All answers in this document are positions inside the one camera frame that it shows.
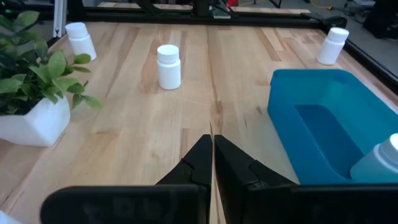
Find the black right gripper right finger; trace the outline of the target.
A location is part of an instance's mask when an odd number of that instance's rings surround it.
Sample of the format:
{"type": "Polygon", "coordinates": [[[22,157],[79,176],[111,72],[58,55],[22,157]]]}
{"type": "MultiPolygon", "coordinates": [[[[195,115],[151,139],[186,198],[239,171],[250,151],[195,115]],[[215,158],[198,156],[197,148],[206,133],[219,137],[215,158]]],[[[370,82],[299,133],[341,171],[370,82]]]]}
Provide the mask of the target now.
{"type": "Polygon", "coordinates": [[[398,224],[397,184],[298,185],[214,136],[227,224],[398,224]]]}

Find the blue plastic basket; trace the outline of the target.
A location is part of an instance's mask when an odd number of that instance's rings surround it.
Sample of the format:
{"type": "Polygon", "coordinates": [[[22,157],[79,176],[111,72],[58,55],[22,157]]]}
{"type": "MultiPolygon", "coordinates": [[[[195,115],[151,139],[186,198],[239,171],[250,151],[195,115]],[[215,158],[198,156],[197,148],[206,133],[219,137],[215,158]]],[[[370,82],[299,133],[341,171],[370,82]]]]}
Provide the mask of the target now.
{"type": "Polygon", "coordinates": [[[398,133],[398,114],[352,73],[276,70],[268,114],[301,184],[350,184],[350,169],[398,133]]]}

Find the white pill bottle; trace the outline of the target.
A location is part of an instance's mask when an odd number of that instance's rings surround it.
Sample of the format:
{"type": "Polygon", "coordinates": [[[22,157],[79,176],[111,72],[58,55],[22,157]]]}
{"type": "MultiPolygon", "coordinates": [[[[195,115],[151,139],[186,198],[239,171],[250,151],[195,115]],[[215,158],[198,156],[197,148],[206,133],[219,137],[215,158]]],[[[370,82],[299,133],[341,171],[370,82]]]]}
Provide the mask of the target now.
{"type": "Polygon", "coordinates": [[[167,44],[157,48],[157,76],[159,86],[165,90],[174,90],[181,85],[181,60],[177,46],[167,44]]]}
{"type": "Polygon", "coordinates": [[[69,23],[65,26],[65,30],[75,55],[88,54],[91,57],[91,61],[96,59],[93,41],[84,23],[69,23]]]}
{"type": "Polygon", "coordinates": [[[377,144],[350,170],[351,178],[358,183],[398,184],[398,133],[377,144]]]}
{"type": "Polygon", "coordinates": [[[332,27],[316,57],[317,62],[323,65],[333,65],[349,36],[349,31],[339,27],[332,27]]]}

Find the green plant in white pot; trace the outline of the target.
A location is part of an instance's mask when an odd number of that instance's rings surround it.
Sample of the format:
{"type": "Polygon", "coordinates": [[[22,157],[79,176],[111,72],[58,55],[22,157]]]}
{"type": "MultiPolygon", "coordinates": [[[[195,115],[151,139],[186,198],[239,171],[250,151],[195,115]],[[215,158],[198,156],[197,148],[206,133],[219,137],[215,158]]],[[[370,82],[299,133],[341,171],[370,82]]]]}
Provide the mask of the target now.
{"type": "Polygon", "coordinates": [[[49,147],[70,122],[70,112],[81,103],[100,108],[85,94],[85,83],[73,72],[88,73],[88,54],[67,60],[62,50],[50,52],[32,26],[37,11],[24,11],[13,21],[0,15],[0,139],[13,144],[49,147]]]}

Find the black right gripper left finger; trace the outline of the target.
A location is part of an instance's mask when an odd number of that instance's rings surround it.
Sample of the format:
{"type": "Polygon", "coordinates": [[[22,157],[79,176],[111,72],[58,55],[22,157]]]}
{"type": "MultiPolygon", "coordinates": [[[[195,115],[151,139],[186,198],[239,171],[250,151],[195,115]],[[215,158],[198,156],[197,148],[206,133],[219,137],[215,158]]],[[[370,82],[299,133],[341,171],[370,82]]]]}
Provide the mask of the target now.
{"type": "Polygon", "coordinates": [[[41,224],[209,224],[212,158],[204,134],[155,185],[57,190],[41,206],[41,224]]]}

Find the silver aluminium post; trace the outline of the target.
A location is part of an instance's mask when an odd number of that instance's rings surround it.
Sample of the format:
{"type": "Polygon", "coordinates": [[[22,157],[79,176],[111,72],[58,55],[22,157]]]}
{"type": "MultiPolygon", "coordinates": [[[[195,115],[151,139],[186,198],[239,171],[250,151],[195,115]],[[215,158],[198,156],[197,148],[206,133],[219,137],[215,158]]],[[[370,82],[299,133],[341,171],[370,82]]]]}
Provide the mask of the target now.
{"type": "Polygon", "coordinates": [[[61,38],[65,34],[67,18],[67,0],[54,0],[53,37],[61,38]]]}

